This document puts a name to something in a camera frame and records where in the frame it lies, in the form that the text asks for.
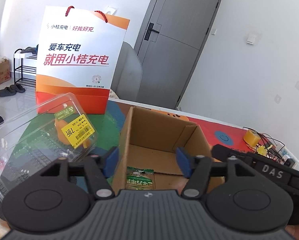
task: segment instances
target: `door handle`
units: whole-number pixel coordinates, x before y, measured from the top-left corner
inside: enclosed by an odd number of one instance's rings
[[[147,28],[147,32],[145,34],[144,40],[148,41],[150,38],[151,32],[159,33],[157,30],[153,30],[154,23],[149,23],[149,27]]]

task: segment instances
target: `open cardboard box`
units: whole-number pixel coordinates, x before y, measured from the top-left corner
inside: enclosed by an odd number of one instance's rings
[[[153,169],[155,189],[176,189],[183,179],[176,162],[176,147],[184,147],[192,156],[211,157],[208,142],[196,123],[131,107],[120,136],[121,160],[112,181],[115,193],[126,186],[127,166]],[[208,191],[222,183],[221,177],[211,178]]]

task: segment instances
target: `door frame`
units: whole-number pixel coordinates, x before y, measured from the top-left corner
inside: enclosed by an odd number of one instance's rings
[[[139,33],[138,33],[138,36],[137,36],[137,39],[136,39],[136,42],[135,42],[135,45],[134,45],[134,51],[136,52],[137,55],[138,55],[138,53],[139,53],[139,51],[140,51],[141,44],[142,44],[142,41],[143,41],[143,39],[144,39],[146,30],[147,30],[147,26],[148,26],[148,24],[150,23],[150,18],[151,18],[151,16],[152,16],[154,7],[155,7],[155,5],[156,5],[156,2],[157,2],[157,0],[150,0],[150,2],[149,2],[149,6],[148,6],[148,8],[147,8],[147,10],[146,10],[146,13],[145,13],[145,16],[144,16],[144,19],[143,19],[143,22],[142,22],[140,31],[139,31]],[[176,109],[176,107],[179,105],[179,102],[181,101],[181,99],[182,99],[182,97],[183,97],[183,95],[184,95],[184,93],[185,93],[185,90],[186,90],[186,88],[187,88],[187,86],[188,86],[188,84],[189,84],[189,81],[190,81],[190,79],[191,79],[191,77],[192,77],[192,75],[193,75],[193,72],[194,72],[194,70],[195,70],[195,68],[196,68],[197,62],[198,62],[198,60],[199,60],[199,58],[200,58],[200,56],[201,56],[201,54],[202,54],[203,48],[204,48],[204,46],[205,46],[205,43],[206,43],[207,38],[208,38],[208,36],[209,36],[209,33],[210,33],[210,31],[211,31],[211,27],[212,27],[212,25],[213,25],[213,23],[214,23],[214,20],[215,20],[216,13],[217,13],[217,11],[218,11],[220,2],[221,2],[221,0],[218,0],[218,3],[217,3],[217,6],[216,6],[216,8],[215,8],[214,14],[213,14],[213,16],[212,16],[211,22],[210,22],[210,24],[208,25],[207,33],[206,33],[206,35],[205,35],[205,37],[204,37],[204,39],[203,39],[202,45],[201,45],[201,47],[200,47],[200,49],[199,49],[199,51],[198,51],[198,55],[197,55],[197,57],[196,57],[196,59],[195,59],[195,61],[194,61],[193,67],[192,67],[192,69],[191,69],[191,71],[190,71],[190,73],[189,73],[189,75],[188,75],[188,77],[187,77],[187,80],[186,80],[186,82],[185,82],[185,85],[184,85],[184,87],[183,87],[183,89],[182,89],[182,91],[181,91],[181,93],[180,93],[180,96],[179,96],[179,98],[178,98],[178,100],[177,100],[177,102],[176,102],[176,105],[174,106],[174,109]]]

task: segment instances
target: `chair backrest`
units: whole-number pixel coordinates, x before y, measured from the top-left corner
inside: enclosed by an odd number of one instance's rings
[[[134,49],[123,42],[111,89],[120,99],[136,101],[142,79],[142,65]]]

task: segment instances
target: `person's hand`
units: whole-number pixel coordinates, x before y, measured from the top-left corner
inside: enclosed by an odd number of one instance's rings
[[[176,185],[174,186],[175,189],[177,189],[178,193],[181,194],[183,188],[185,187],[186,183],[188,182],[188,179],[181,179],[177,181]],[[299,225],[296,226],[287,226],[285,230],[291,234],[296,240],[299,240]]]

